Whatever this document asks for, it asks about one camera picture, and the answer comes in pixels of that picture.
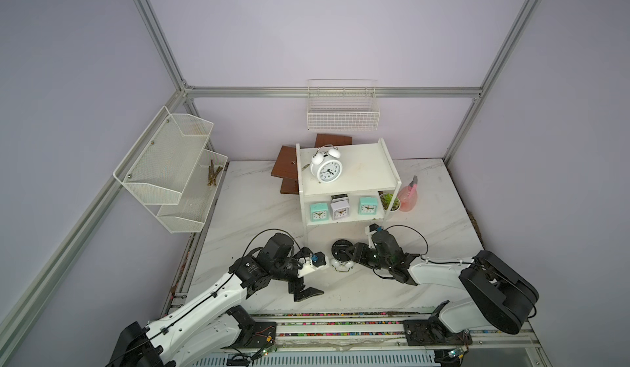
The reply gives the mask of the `black round alarm clock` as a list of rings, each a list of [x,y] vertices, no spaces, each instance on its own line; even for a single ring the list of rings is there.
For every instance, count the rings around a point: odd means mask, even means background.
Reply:
[[[348,253],[349,248],[354,244],[346,239],[340,239],[335,241],[331,247],[331,254],[335,260],[340,262],[347,262],[352,260],[352,255]]]

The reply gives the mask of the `mint green alarm clock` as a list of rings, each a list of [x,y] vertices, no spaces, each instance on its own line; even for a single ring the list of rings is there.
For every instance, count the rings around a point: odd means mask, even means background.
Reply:
[[[374,215],[377,213],[378,199],[374,196],[361,196],[359,198],[359,214]]]
[[[310,219],[313,222],[321,222],[329,219],[329,206],[326,202],[313,203],[309,206]]]

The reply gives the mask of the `clear square alarm clock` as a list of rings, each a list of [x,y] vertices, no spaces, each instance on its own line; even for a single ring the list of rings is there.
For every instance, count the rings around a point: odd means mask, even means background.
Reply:
[[[331,202],[333,220],[340,220],[349,216],[350,204],[348,199]]]
[[[331,203],[335,203],[338,201],[347,201],[349,196],[347,194],[338,194],[331,197]]]

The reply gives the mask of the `white twin-bell alarm clock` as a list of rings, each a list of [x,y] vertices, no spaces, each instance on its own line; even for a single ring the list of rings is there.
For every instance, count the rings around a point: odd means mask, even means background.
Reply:
[[[334,145],[320,147],[312,156],[309,171],[319,183],[333,183],[343,172],[341,152]]]

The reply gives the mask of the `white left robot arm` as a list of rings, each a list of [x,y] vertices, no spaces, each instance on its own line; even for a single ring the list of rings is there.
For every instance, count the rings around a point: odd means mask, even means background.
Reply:
[[[257,338],[256,322],[244,302],[272,281],[284,282],[294,301],[321,296],[305,277],[327,267],[326,255],[301,247],[281,229],[263,247],[243,254],[206,291],[178,310],[145,326],[134,322],[119,335],[111,366],[186,366],[206,353]]]

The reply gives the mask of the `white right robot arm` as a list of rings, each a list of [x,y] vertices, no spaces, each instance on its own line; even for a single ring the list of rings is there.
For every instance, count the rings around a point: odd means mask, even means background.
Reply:
[[[536,288],[489,250],[473,257],[432,260],[403,251],[387,228],[368,228],[369,243],[341,248],[344,261],[362,265],[381,279],[409,286],[437,285],[465,291],[459,301],[443,301],[431,313],[432,328],[442,336],[492,326],[504,334],[518,334],[537,314],[540,296]]]

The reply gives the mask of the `white two-tier shelf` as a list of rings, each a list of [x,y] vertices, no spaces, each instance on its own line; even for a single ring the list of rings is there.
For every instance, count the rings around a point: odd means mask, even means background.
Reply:
[[[295,146],[297,152],[300,214],[303,231],[308,233],[315,227],[333,224],[357,223],[370,221],[383,224],[390,216],[380,200],[382,191],[397,193],[401,179],[394,164],[387,144],[380,138],[376,143],[336,146],[341,152],[343,172],[333,183],[319,183],[309,171],[312,156],[319,148]],[[349,196],[349,216],[340,220],[332,219],[331,197],[338,194]],[[374,196],[378,199],[377,213],[359,214],[359,198]],[[310,219],[309,206],[313,203],[326,202],[329,206],[329,219],[313,222]]]

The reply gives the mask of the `green succulent in white pot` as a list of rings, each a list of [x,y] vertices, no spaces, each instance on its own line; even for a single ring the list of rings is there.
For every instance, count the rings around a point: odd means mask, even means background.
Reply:
[[[400,200],[392,193],[380,194],[380,200],[385,211],[395,212],[400,209]]]

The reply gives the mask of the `pink spray bottle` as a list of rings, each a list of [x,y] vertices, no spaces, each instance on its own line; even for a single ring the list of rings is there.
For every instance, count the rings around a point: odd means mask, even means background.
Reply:
[[[418,201],[418,176],[414,175],[408,186],[401,189],[397,198],[400,201],[400,211],[410,212]]]

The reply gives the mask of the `brown wooden step stand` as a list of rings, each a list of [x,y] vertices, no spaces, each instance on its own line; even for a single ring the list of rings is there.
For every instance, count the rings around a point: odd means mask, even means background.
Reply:
[[[314,146],[320,148],[325,145],[351,145],[352,143],[352,137],[318,133]],[[280,187],[282,195],[299,194],[297,152],[294,146],[284,145],[281,148],[272,168],[271,176],[282,180]]]

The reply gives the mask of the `white mesh lower wall bin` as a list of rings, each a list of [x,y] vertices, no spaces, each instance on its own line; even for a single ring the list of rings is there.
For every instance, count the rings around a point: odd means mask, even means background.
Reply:
[[[208,166],[211,160],[223,166],[217,186],[208,186]],[[170,233],[201,232],[206,224],[221,178],[226,171],[228,157],[217,152],[204,150],[191,174],[182,198],[177,205],[162,205],[156,219]]]

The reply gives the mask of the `white mesh wall bin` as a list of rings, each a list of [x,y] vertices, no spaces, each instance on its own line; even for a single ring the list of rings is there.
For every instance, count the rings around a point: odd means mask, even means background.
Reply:
[[[208,166],[211,160],[223,166],[217,186],[208,186]],[[177,205],[162,205],[156,219],[170,233],[201,232],[206,224],[221,178],[226,171],[228,157],[217,152],[204,150],[191,174],[182,198]]]
[[[212,130],[210,121],[162,107],[113,177],[143,205],[177,205]]]

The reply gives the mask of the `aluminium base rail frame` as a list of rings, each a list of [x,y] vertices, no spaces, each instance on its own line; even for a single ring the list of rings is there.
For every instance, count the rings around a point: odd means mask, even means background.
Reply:
[[[548,366],[530,324],[509,335],[492,326],[448,334],[427,310],[248,314],[240,307],[186,337],[170,314],[140,331],[165,366],[487,365]]]

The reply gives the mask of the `white mesh upper wall bin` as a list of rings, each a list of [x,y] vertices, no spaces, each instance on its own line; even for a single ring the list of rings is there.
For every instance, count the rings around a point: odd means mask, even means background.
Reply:
[[[212,130],[210,121],[162,107],[113,177],[143,205],[177,205]]]

